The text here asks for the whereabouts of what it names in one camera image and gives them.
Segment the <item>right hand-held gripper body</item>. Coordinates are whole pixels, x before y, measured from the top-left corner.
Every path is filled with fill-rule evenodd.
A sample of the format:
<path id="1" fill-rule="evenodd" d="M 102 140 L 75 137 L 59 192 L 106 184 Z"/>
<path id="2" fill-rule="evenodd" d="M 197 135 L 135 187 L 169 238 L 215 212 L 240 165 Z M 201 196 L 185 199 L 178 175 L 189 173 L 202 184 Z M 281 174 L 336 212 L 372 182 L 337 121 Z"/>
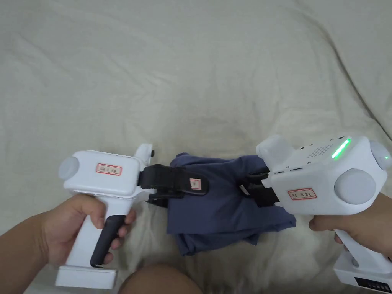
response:
<path id="1" fill-rule="evenodd" d="M 290 214 L 349 216 L 370 208 L 391 168 L 391 154 L 365 136 L 343 135 L 295 149 L 280 135 L 256 147 L 268 168 L 264 206 L 278 203 Z M 371 290 L 392 288 L 391 258 L 334 230 L 346 250 L 334 265 L 342 283 Z"/>

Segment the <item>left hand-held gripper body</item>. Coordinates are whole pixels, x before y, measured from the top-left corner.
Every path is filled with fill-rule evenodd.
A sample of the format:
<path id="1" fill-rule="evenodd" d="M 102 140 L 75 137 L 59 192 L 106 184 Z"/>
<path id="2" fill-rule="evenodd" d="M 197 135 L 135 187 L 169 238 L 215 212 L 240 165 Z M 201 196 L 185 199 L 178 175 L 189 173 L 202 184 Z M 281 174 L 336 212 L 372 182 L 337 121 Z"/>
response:
<path id="1" fill-rule="evenodd" d="M 65 265 L 59 268 L 56 286 L 113 289 L 117 270 L 104 268 L 104 259 L 131 207 L 155 193 L 139 184 L 139 174 L 153 156 L 152 144 L 141 144 L 133 156 L 86 150 L 61 163 L 64 189 L 98 199 L 105 214 L 102 229 L 94 226 L 91 216 L 84 219 Z"/>

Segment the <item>person's left hand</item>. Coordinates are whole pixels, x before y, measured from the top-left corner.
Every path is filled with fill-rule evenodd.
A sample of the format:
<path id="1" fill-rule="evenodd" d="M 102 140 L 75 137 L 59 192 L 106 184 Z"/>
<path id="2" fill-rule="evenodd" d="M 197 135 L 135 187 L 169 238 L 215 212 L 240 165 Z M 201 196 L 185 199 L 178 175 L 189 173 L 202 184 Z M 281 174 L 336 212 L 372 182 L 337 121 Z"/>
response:
<path id="1" fill-rule="evenodd" d="M 87 216 L 93 226 L 102 229 L 106 206 L 96 198 L 77 194 L 59 206 L 39 214 L 41 244 L 48 264 L 65 264 Z"/>

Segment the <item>person's right hand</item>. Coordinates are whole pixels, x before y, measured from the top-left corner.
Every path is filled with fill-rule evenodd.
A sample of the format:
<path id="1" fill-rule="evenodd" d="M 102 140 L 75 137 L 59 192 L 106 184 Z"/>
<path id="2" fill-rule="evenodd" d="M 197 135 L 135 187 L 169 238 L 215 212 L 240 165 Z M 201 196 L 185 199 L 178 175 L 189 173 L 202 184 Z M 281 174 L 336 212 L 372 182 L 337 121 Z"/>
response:
<path id="1" fill-rule="evenodd" d="M 349 216 L 314 216 L 312 231 L 343 230 L 360 245 L 392 257 L 392 199 L 380 193 L 372 206 Z"/>

